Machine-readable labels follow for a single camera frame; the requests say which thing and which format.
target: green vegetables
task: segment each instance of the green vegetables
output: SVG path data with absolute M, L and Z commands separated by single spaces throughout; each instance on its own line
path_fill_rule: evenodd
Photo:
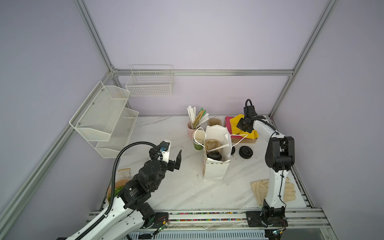
M 124 185 L 121 187 L 118 187 L 115 189 L 115 197 L 118 195 L 118 193 L 124 188 Z M 111 201 L 111 195 L 108 196 L 108 201 Z

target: chopstick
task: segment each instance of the chopstick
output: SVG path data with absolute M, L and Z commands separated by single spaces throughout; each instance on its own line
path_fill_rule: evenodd
M 188 111 L 188 116 L 189 116 L 189 121 L 191 122 L 191 128 L 196 129 L 198 128 L 201 124 L 206 122 L 208 118 L 208 113 L 206 114 L 206 110 L 201 108 L 199 113 L 196 116 L 196 107 L 188 106 L 187 107 Z

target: yellow napkin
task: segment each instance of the yellow napkin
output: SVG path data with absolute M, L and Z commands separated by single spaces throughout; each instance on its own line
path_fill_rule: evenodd
M 229 122 L 231 123 L 232 134 L 239 134 L 239 135 L 247 134 L 246 138 L 249 138 L 249 139 L 256 139 L 256 138 L 258 138 L 259 135 L 257 134 L 257 131 L 253 130 L 251 133 L 248 133 L 248 132 L 241 131 L 237 127 L 237 124 L 239 123 L 240 119 L 243 118 L 243 117 L 244 117 L 243 114 L 239 114 L 236 117 L 231 118 L 229 120 Z

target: black cable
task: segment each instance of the black cable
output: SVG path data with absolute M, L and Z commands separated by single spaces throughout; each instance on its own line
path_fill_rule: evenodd
M 144 145 L 150 145 L 154 148 L 157 149 L 157 146 L 151 142 L 144 142 L 144 141 L 141 141 L 141 142 L 134 142 L 134 143 L 131 143 L 129 144 L 128 146 L 124 147 L 120 152 L 119 154 L 117 155 L 116 157 L 116 160 L 115 160 L 115 163 L 113 164 L 113 170 L 112 170 L 112 177 L 111 177 L 111 199 L 109 200 L 109 205 L 108 205 L 108 208 L 107 210 L 105 211 L 104 215 L 101 216 L 96 222 L 94 222 L 87 230 L 85 230 L 82 234 L 80 234 L 75 240 L 80 240 L 82 239 L 85 235 L 87 235 L 87 233 L 89 233 L 93 228 L 95 228 L 104 218 L 106 218 L 108 216 L 108 213 L 111 211 L 112 209 L 112 205 L 113 205 L 113 199 L 115 198 L 115 177 L 116 177 L 116 169 L 119 165 L 119 161 L 120 161 L 120 158 L 122 156 L 122 154 L 130 147 L 133 147 L 133 146 L 136 146 L 136 145 L 140 145 L 140 144 L 144 144 Z
M 245 122 L 249 122 L 249 121 L 252 121 L 252 120 L 254 120 L 254 121 L 260 121 L 260 122 L 262 122 L 262 123 L 264 123 L 265 125 L 268 125 L 270 128 L 272 128 L 274 131 L 276 131 L 276 128 L 272 125 L 272 124 L 270 124 L 270 123 L 268 123 L 268 122 L 266 122 L 266 121 L 264 121 L 263 119 L 260 119 L 260 118 L 258 118 L 258 117 L 256 117 L 256 116 L 250 116 L 250 117 L 248 117 L 247 119 L 244 119 L 243 121 L 245 121 Z
M 159 217 L 158 219 L 155 219 L 155 220 L 154 220 L 154 222 L 159 222 L 159 221 L 166 221 L 166 222 L 168 222 L 168 220 L 167 220 L 167 215 L 166 215 L 166 216 Z
M 271 139 L 272 138 L 272 136 L 274 135 L 276 133 L 276 135 L 280 135 L 280 133 L 279 132 L 274 132 L 274 133 L 272 133 L 272 135 L 271 135 L 271 137 L 269 138 L 269 139 Z
M 284 203 L 284 207 L 287 207 L 287 204 L 285 203 L 285 202 L 283 202 L 283 200 L 281 199 L 281 188 L 283 187 L 283 180 L 284 180 L 284 170 L 285 170 L 285 166 L 284 166 L 284 164 L 282 164 L 280 161 L 279 161 L 279 163 L 281 164 L 281 165 L 283 165 L 283 173 L 280 175 L 281 176 L 281 184 L 280 184 L 280 191 L 279 191 L 279 198 L 280 198 L 280 201 L 282 202 L 282 203 Z
M 248 103 L 248 102 L 251 104 L 251 106 L 253 105 L 251 99 L 247 99 L 247 100 L 245 101 L 245 107 L 247 107 L 247 103 Z
M 262 225 L 263 227 L 268 227 L 268 224 L 264 223 L 263 221 L 259 222 L 257 219 L 255 219 L 255 222 L 259 225 Z
M 277 230 L 275 230 L 275 231 L 271 231 L 271 233 L 265 233 L 265 237 L 267 237 L 267 238 L 276 238 L 276 237 L 281 237 L 282 236 L 282 234 L 283 234 L 283 232 L 285 231 L 285 230 L 287 230 L 287 227 L 286 227 L 286 225 L 285 225 L 285 220 L 286 220 L 286 218 L 284 217 L 284 219 L 281 219 L 280 220 L 280 222 L 283 224 L 283 229 L 277 229 Z
M 272 138 L 272 136 L 274 135 L 276 133 L 276 135 L 280 135 L 280 133 L 278 133 L 278 132 L 274 132 L 274 133 L 272 133 L 272 135 L 271 135 L 271 137 L 269 138 L 269 139 L 271 139 Z M 275 156 L 275 158 L 276 158 L 276 160 L 277 161 L 279 161 L 279 159 L 277 159 L 277 157 L 276 157 L 276 155 L 272 152 L 272 154 Z M 284 166 L 284 164 L 282 164 L 280 161 L 279 161 L 279 163 L 281 164 L 281 165 L 283 165 L 283 174 L 282 175 L 280 175 L 281 176 L 281 184 L 280 184 L 280 191 L 279 191 L 279 198 L 280 198 L 280 201 L 282 202 L 282 203 L 284 203 L 284 205 L 285 205 L 285 207 L 287 207 L 287 204 L 285 203 L 285 202 L 283 202 L 283 200 L 281 199 L 281 188 L 283 187 L 283 180 L 284 180 L 284 170 L 285 170 L 285 166 Z

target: paper cup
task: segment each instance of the paper cup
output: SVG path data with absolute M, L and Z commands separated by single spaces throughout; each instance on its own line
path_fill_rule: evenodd
M 192 140 L 193 140 L 193 145 L 196 150 L 202 150 L 204 147 L 202 146 L 204 144 L 204 139 L 205 139 L 205 132 L 204 130 L 196 130 L 193 133 Z

